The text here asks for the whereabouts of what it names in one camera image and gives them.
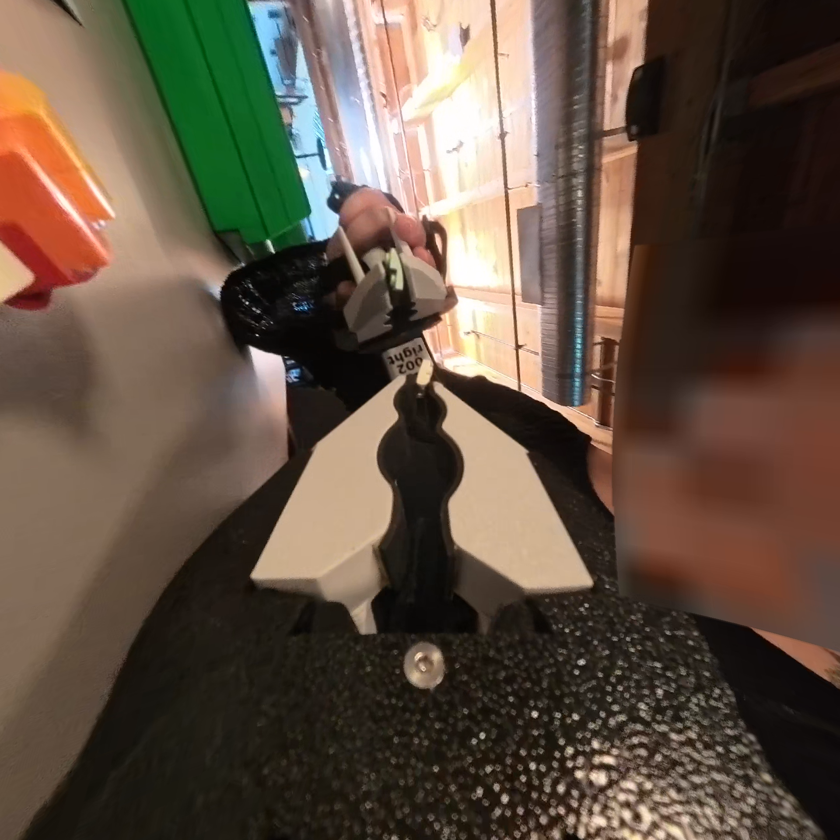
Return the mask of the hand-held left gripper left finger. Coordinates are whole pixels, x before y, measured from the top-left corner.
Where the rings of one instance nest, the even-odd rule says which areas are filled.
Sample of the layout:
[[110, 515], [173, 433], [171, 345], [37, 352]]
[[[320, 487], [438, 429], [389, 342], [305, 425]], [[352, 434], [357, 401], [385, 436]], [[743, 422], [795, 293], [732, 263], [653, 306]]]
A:
[[389, 629], [392, 598], [406, 583], [415, 526], [380, 464], [397, 424], [394, 380], [311, 450], [307, 464], [251, 571], [259, 588], [346, 607], [361, 634]]

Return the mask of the person's right hand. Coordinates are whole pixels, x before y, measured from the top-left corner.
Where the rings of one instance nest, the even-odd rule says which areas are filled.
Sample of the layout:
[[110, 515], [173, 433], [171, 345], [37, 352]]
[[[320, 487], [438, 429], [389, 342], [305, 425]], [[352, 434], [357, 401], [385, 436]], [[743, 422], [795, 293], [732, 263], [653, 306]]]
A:
[[392, 242], [392, 233], [410, 246], [415, 258], [437, 268], [433, 254], [426, 247], [426, 231], [421, 220], [398, 211], [383, 192], [363, 187], [342, 205], [339, 224], [332, 235], [318, 242], [329, 265], [340, 263], [333, 272], [340, 283], [323, 299], [328, 308], [343, 309], [356, 286], [356, 276], [344, 265], [343, 242], [352, 247], [363, 272], [367, 272], [369, 267], [364, 257], [373, 249], [384, 250]]

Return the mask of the spiral metal air duct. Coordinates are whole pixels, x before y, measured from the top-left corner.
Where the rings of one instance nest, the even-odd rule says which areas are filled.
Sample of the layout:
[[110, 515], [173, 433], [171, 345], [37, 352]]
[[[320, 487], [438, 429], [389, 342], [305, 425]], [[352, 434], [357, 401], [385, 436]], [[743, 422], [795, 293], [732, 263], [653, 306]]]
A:
[[597, 1], [532, 3], [542, 393], [570, 407], [592, 391], [602, 11]]

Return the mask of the person's right forearm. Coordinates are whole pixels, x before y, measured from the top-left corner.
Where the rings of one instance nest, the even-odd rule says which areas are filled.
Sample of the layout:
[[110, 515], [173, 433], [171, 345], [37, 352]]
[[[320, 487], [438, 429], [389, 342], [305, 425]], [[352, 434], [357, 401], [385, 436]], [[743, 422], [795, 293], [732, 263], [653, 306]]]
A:
[[341, 316], [340, 284], [348, 261], [333, 259], [326, 241], [285, 248], [231, 272], [219, 292], [227, 331], [240, 348], [304, 361], [334, 350]]

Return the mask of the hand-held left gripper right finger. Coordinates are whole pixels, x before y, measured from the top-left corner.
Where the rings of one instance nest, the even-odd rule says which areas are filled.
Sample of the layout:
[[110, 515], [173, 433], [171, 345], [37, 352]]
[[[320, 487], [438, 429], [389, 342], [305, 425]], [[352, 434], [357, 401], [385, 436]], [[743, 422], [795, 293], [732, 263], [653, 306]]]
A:
[[510, 606], [591, 592], [592, 574], [531, 452], [442, 383], [441, 432], [457, 447], [460, 478], [447, 502], [455, 594], [477, 614], [480, 634]]

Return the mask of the green plastic bin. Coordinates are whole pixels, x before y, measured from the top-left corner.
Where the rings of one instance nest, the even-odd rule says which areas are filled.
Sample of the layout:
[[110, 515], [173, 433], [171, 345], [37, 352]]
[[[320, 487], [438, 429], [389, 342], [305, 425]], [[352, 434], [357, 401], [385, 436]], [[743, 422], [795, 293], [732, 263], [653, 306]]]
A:
[[123, 5], [215, 235], [258, 256], [304, 243], [310, 203], [249, 4]]

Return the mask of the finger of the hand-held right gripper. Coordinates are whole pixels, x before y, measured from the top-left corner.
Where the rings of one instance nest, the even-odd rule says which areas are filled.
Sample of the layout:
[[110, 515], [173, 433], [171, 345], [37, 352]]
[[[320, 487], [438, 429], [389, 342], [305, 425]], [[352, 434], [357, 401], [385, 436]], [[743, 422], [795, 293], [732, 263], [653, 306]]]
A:
[[452, 309], [452, 290], [438, 270], [415, 257], [403, 241], [395, 242], [404, 268], [404, 293], [392, 297], [394, 322], [418, 322], [442, 316]]
[[393, 339], [401, 324], [392, 322], [392, 296], [385, 281], [384, 262], [358, 281], [343, 310], [348, 347], [366, 347]]

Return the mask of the multicoloured lego model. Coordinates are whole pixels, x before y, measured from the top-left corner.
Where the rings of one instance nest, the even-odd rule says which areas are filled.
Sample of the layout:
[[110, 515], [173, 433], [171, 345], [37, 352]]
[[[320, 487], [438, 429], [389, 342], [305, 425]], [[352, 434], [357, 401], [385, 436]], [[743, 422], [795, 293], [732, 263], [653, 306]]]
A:
[[47, 96], [1, 73], [2, 305], [44, 310], [106, 269], [115, 218], [102, 184]]

